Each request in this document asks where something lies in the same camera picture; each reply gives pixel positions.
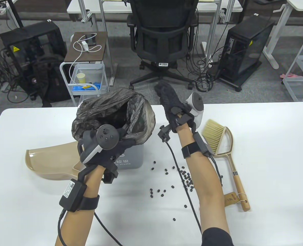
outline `broom handle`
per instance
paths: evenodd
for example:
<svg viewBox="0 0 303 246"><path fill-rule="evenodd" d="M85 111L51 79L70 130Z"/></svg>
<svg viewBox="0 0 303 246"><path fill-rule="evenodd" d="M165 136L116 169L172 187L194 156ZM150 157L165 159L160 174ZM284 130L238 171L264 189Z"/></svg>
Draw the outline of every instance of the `broom handle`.
<svg viewBox="0 0 303 246"><path fill-rule="evenodd" d="M230 153L227 154L227 156L228 156L228 160L229 160L232 175L233 175L233 180L234 180L234 183L235 183L236 188L237 188L239 200L241 201L241 206L243 207L243 210L246 212L246 211L250 210L249 201L248 201L247 196L245 194L245 190L244 190L243 184L241 183L238 172L236 171L236 167L233 164L232 156L231 156Z"/></svg>

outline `white charging cable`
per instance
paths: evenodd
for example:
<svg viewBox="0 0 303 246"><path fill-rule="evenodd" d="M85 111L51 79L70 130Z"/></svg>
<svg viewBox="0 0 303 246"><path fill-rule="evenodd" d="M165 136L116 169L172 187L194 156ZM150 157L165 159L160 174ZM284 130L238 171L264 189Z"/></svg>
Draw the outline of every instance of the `white charging cable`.
<svg viewBox="0 0 303 246"><path fill-rule="evenodd" d="M82 42L82 41L86 41L86 40L89 40L89 39L92 39L92 38L94 38L95 36L97 36L97 34L96 33L91 33L93 36L91 36L91 37L89 37L89 38L86 38L86 39L83 39L84 37L85 37L85 35L83 35L83 36L81 36L80 38L79 38L79 40L77 40L77 41L75 41L74 43L73 43L73 48L75 49L75 50L77 50L77 51L79 51L79 52L81 52L80 53L80 55L75 59L75 61L73 61L73 63L71 64L71 66L70 66L70 68L69 68L69 77L70 77L70 82L69 83L71 83L72 81L74 82L74 83L76 83L75 82L75 79L73 80L73 74L72 74L72 76L70 75L70 70L72 69L72 66L73 66L73 64L81 57L81 55L83 54L83 52L97 52L97 51L99 51L99 50L101 50L101 48L102 48L102 46L101 45L96 45L96 46L94 46L93 48L91 48L91 49L86 49L86 47L85 48L83 48L83 46L82 46L82 44L80 43L80 42ZM80 47L81 47L81 50L79 50L79 49L77 49L77 48L75 48L75 44L78 44Z"/></svg>

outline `wrist strap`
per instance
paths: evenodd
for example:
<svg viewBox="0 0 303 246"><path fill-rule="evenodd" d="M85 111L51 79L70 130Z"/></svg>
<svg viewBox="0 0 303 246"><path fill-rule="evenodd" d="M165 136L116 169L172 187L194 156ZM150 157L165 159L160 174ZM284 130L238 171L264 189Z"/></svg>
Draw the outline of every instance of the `wrist strap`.
<svg viewBox="0 0 303 246"><path fill-rule="evenodd" d="M83 197L77 210L95 210L98 207L99 195L96 198Z"/></svg>
<svg viewBox="0 0 303 246"><path fill-rule="evenodd" d="M182 149L183 158L186 159L187 157L190 157L191 154L194 152L200 151L200 147L198 146L197 142L193 142L191 144L188 144L184 146Z"/></svg>

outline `black mesh chair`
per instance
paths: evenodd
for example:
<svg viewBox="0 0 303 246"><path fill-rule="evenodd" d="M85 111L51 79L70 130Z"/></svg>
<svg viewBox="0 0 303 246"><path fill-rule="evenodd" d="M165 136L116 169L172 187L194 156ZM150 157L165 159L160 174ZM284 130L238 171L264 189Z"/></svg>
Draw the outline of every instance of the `black mesh chair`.
<svg viewBox="0 0 303 246"><path fill-rule="evenodd" d="M193 81L169 71L177 69L177 60L186 57L192 50L194 29L197 27L195 13L198 0L130 0L132 14L127 25L130 28L131 49L142 61L140 69L148 67L152 72L130 82L134 84L155 77L169 77Z"/></svg>

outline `wooden handle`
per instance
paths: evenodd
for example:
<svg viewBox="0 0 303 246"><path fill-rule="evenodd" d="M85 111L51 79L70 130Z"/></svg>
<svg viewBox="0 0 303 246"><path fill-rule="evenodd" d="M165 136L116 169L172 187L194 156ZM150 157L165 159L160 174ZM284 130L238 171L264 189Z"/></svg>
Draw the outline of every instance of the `wooden handle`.
<svg viewBox="0 0 303 246"><path fill-rule="evenodd" d="M240 193L240 194L238 194L239 200L241 201L241 206L243 207L243 210L246 212L246 211L250 210L250 204L249 204L249 201L245 194L245 190L244 190L243 184L241 183L239 175L237 174L236 171L234 172L234 174L235 175L233 176L233 180L236 185L238 193Z"/></svg>

